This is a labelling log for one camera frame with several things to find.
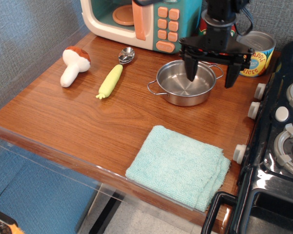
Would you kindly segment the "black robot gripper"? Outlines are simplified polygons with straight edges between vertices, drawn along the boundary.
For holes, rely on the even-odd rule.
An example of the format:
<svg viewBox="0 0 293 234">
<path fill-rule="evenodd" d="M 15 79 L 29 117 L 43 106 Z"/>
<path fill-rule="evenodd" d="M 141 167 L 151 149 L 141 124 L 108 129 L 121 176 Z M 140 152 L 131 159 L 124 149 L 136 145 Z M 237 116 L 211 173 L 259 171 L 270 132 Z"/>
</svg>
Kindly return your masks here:
<svg viewBox="0 0 293 234">
<path fill-rule="evenodd" d="M 238 33 L 236 23 L 232 29 Z M 206 34 L 181 38 L 179 42 L 180 56 L 185 63 L 188 80 L 194 81 L 201 60 L 225 64 L 228 65 L 225 88 L 231 88 L 235 84 L 240 70 L 250 67 L 254 53 L 252 48 L 237 42 L 233 36 L 219 38 Z"/>
</svg>

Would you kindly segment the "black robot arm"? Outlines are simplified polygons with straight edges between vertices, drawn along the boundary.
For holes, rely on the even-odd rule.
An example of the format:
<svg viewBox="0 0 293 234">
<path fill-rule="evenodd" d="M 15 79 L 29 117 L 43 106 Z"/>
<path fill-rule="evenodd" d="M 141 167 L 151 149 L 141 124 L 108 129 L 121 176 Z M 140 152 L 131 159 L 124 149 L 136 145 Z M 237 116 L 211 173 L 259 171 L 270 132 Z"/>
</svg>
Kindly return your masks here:
<svg viewBox="0 0 293 234">
<path fill-rule="evenodd" d="M 206 33 L 180 39 L 180 56 L 188 80 L 194 80 L 199 61 L 219 63 L 228 66 L 225 87 L 231 88 L 240 71 L 250 67 L 254 49 L 237 42 L 230 33 L 240 12 L 253 22 L 246 9 L 248 3 L 248 0 L 207 1 L 207 9 L 201 14 L 207 24 Z"/>
</svg>

